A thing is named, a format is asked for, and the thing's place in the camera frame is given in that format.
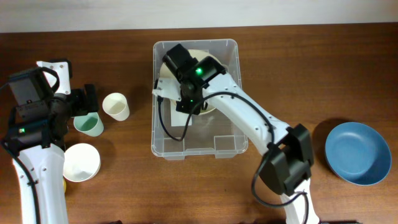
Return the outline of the cream large bowl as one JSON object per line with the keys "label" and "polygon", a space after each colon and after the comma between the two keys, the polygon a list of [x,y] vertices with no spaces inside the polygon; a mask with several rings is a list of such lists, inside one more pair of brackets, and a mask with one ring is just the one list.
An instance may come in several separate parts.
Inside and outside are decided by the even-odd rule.
{"label": "cream large bowl", "polygon": [[[222,65],[222,63],[214,55],[209,54],[208,52],[206,52],[204,50],[188,49],[188,52],[192,58],[196,58],[198,61],[201,61],[206,57],[211,57]],[[165,63],[163,63],[160,67],[159,77],[160,78],[171,78],[174,80],[176,79],[174,77],[174,75],[172,74],[172,72],[167,68]],[[200,110],[200,115],[208,114],[214,110],[215,110],[214,106],[208,105],[205,110],[203,108]]]}

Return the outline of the mint green plastic cup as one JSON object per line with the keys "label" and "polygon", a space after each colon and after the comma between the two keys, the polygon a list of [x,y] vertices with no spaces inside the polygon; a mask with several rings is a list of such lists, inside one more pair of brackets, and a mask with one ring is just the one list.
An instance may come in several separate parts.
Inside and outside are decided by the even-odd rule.
{"label": "mint green plastic cup", "polygon": [[104,125],[97,112],[75,117],[73,125],[77,131],[91,137],[97,137],[104,131]]}

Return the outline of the cream plastic cup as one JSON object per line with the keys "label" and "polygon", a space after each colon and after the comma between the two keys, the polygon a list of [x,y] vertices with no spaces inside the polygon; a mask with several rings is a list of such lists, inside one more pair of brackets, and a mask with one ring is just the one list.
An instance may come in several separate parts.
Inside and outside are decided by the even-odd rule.
{"label": "cream plastic cup", "polygon": [[102,103],[103,110],[116,121],[124,121],[130,115],[127,98],[121,93],[107,95]]}

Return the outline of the white small bowl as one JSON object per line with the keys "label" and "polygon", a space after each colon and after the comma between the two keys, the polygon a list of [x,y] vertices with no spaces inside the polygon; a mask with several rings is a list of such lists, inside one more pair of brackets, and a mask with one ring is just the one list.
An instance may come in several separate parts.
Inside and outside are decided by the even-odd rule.
{"label": "white small bowl", "polygon": [[75,144],[65,151],[63,176],[71,182],[84,182],[92,179],[99,172],[100,167],[100,154],[90,144]]}

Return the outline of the clear plastic storage container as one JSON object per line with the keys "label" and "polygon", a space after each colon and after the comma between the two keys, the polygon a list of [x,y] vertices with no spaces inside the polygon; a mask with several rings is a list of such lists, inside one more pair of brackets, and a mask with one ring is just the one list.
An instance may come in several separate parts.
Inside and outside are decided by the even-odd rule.
{"label": "clear plastic storage container", "polygon": [[[214,55],[231,74],[238,86],[241,84],[238,45],[233,39],[159,41],[153,46],[153,85],[160,78],[162,57],[177,44],[186,49],[204,50]],[[170,99],[159,105],[152,97],[151,150],[157,157],[167,160],[183,160],[187,156],[214,155],[217,159],[231,158],[244,153],[248,139],[222,112],[215,109],[204,115],[194,115],[183,141],[178,142],[165,134],[167,130],[179,138],[184,126],[172,127]]]}

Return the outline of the yellow small bowl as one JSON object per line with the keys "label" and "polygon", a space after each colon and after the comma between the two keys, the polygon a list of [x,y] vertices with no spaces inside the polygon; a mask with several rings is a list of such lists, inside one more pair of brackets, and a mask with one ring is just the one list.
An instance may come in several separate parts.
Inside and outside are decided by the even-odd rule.
{"label": "yellow small bowl", "polygon": [[67,184],[66,184],[65,179],[63,179],[63,191],[64,191],[64,193],[66,192],[66,189],[67,189]]}

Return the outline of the blue large bowl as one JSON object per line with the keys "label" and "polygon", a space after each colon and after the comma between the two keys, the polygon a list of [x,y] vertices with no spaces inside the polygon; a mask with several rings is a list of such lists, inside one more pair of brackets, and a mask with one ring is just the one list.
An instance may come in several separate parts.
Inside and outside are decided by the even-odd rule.
{"label": "blue large bowl", "polygon": [[386,140],[363,123],[337,125],[325,142],[325,158],[341,179],[361,186],[382,182],[392,167],[392,154]]}

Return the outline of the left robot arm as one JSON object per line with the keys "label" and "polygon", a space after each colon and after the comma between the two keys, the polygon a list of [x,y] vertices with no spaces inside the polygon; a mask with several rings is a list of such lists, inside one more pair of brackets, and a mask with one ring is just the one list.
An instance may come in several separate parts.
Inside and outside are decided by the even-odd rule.
{"label": "left robot arm", "polygon": [[12,157],[23,223],[68,223],[63,166],[68,120],[99,110],[95,86],[59,93],[60,76],[47,67],[15,73],[8,85],[18,103],[1,146]]}

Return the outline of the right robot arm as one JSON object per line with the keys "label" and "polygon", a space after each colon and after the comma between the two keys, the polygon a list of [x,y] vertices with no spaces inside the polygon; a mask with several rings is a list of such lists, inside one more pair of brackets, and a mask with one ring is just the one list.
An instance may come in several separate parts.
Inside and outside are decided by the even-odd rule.
{"label": "right robot arm", "polygon": [[283,208],[287,223],[319,223],[310,196],[314,164],[309,130],[269,114],[250,98],[213,57],[197,60],[177,44],[162,59],[174,76],[159,99],[175,100],[176,110],[189,117],[205,105],[222,112],[255,145],[262,160],[254,173],[251,192],[265,207]]}

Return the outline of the white label sticker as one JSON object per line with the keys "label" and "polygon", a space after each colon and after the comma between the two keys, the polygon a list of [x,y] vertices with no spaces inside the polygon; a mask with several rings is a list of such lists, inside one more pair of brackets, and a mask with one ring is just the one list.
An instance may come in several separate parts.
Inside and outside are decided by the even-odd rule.
{"label": "white label sticker", "polygon": [[177,111],[176,101],[170,101],[170,122],[172,127],[185,126],[188,114]]}

